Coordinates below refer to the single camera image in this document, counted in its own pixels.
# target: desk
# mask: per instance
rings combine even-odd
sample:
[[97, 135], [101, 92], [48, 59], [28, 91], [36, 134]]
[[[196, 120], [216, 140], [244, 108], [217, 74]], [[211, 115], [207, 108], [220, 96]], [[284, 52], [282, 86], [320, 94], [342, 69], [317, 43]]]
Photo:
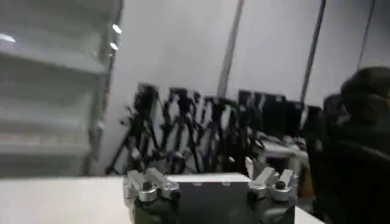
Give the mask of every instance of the desk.
[[[1, 180], [1, 224], [131, 224], [122, 178]], [[296, 209], [297, 224], [323, 224]]]

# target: white shelf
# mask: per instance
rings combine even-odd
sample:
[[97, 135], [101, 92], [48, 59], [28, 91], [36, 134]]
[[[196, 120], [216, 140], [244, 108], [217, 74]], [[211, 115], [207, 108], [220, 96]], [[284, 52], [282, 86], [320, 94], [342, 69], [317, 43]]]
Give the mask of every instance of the white shelf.
[[0, 40], [0, 54], [96, 75], [107, 73], [107, 68], [98, 59], [87, 55], [55, 46], [15, 41]]

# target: metal clamp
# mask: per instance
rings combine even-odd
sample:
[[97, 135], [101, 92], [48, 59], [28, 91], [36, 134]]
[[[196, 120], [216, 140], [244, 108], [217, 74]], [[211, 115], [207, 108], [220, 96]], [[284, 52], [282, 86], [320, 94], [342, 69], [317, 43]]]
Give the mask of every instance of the metal clamp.
[[272, 198], [276, 201], [288, 201], [296, 192], [298, 176], [292, 170], [284, 170], [279, 180], [272, 186]]
[[180, 186], [178, 183], [169, 181], [156, 168], [146, 170], [145, 178], [156, 184], [161, 189], [161, 196], [169, 200], [178, 200], [180, 198]]
[[142, 202], [154, 201], [157, 198], [157, 187], [136, 170], [127, 173], [124, 180], [126, 199], [138, 198]]
[[250, 189], [250, 194], [252, 199], [258, 200], [265, 198], [267, 194], [268, 186], [272, 186], [277, 180], [278, 173], [274, 168], [266, 167], [260, 175], [251, 182], [248, 182], [248, 187]]

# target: shelving unit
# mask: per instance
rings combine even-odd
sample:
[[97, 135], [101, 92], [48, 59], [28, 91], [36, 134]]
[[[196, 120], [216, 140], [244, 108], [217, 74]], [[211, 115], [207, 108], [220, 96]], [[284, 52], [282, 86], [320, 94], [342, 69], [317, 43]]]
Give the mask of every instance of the shelving unit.
[[96, 75], [108, 73], [107, 67], [97, 58], [55, 46], [0, 40], [0, 54]]
[[86, 174], [119, 0], [0, 8], [0, 177]]

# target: white panel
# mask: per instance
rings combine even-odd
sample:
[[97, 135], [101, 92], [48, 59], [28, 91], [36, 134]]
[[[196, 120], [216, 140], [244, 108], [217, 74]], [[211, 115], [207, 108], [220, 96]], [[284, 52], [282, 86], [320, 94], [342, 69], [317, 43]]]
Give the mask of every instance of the white panel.
[[361, 67], [390, 66], [390, 1], [377, 0]]
[[320, 0], [246, 0], [229, 80], [239, 89], [298, 100]]
[[216, 94], [237, 0], [129, 0], [110, 88], [103, 164], [123, 136], [118, 120], [139, 82]]
[[356, 72], [371, 0], [328, 0], [306, 103], [322, 106]]

